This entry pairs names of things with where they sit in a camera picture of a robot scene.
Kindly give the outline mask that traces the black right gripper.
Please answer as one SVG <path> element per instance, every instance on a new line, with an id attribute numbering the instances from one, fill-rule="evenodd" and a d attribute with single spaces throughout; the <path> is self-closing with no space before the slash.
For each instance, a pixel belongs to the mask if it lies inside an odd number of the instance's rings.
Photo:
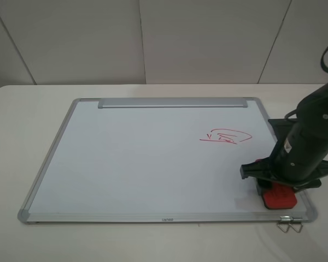
<path id="1" fill-rule="evenodd" d="M 328 176 L 328 124 L 304 127 L 298 120 L 270 119 L 277 142 L 269 157 L 241 166 L 242 179 L 256 178 L 258 195 L 272 182 L 293 189 L 318 188 Z"/>

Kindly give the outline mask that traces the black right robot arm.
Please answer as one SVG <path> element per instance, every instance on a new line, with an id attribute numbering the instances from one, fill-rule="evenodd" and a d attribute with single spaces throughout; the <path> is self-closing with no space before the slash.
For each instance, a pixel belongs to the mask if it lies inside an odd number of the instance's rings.
<path id="1" fill-rule="evenodd" d="M 243 179 L 272 183 L 295 193 L 319 188 L 328 176 L 328 83 L 303 98 L 283 119 L 270 119 L 277 142 L 269 157 L 241 166 Z"/>

